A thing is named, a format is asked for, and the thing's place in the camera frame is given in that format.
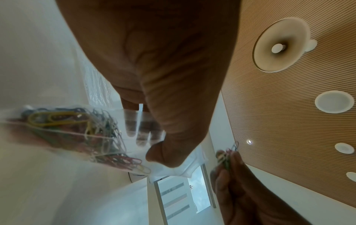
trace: wooden slat ceiling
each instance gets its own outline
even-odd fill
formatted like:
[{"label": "wooden slat ceiling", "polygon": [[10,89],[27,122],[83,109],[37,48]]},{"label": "wooden slat ceiling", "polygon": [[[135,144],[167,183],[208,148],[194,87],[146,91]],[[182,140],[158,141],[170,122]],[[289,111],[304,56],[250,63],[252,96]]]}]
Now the wooden slat ceiling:
[{"label": "wooden slat ceiling", "polygon": [[[259,71],[252,60],[258,36],[285,17],[304,19],[318,46],[278,73]],[[222,88],[234,137],[245,162],[356,207],[356,106],[340,114],[318,110],[329,90],[356,98],[356,1],[243,0],[235,52]]]}]

